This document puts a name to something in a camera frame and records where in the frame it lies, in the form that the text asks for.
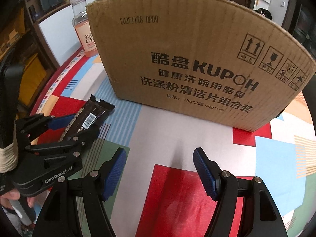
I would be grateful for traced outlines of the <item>person left hand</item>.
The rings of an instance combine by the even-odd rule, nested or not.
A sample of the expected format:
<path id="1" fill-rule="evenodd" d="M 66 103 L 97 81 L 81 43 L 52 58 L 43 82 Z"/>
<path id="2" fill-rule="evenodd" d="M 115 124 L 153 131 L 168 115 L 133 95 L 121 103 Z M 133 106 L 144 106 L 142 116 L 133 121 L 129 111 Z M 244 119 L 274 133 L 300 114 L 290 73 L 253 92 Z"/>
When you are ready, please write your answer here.
<path id="1" fill-rule="evenodd" d="M 13 207 L 10 201 L 16 201 L 20 199 L 20 192 L 16 189 L 13 189 L 1 196 L 1 206 L 5 207 L 6 209 L 13 210 Z M 30 208 L 34 207 L 35 198 L 28 197 L 27 203 Z"/>

